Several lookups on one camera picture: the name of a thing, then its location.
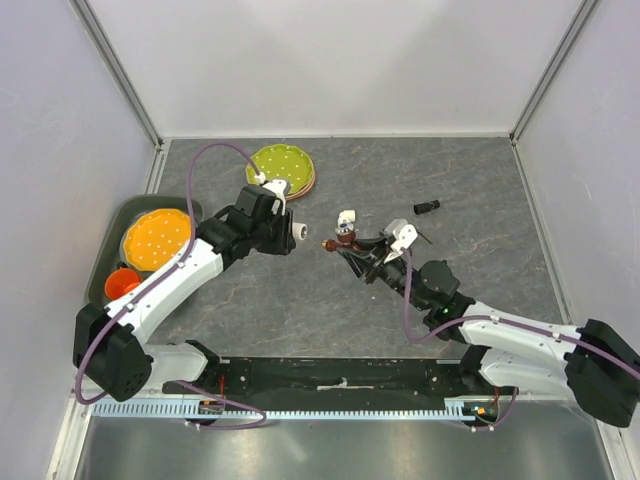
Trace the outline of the white elbow pipe fitting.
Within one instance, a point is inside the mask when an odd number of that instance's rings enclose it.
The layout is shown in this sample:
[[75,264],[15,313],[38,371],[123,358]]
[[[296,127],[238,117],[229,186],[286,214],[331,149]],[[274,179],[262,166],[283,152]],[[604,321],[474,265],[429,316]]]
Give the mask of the white elbow pipe fitting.
[[308,235],[308,227],[305,223],[292,223],[292,236],[296,242],[304,241]]

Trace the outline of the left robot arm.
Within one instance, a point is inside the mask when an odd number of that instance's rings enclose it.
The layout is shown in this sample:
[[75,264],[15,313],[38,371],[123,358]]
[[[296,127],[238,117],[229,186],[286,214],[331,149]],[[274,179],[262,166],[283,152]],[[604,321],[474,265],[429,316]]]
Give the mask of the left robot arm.
[[189,243],[132,292],[105,307],[88,304],[76,316],[74,390],[89,378],[123,402],[148,384],[185,381],[198,393],[219,382],[216,355],[196,341],[152,345],[154,331],[197,289],[251,251],[287,255],[306,227],[286,205],[289,184],[276,179],[243,187],[236,202],[202,221]]

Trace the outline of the second white elbow fitting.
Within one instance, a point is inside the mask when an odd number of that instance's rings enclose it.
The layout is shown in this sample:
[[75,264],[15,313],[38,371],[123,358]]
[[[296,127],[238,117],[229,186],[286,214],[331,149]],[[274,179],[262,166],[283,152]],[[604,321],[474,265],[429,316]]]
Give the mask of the second white elbow fitting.
[[356,211],[353,209],[343,210],[337,218],[339,229],[352,229],[356,221]]

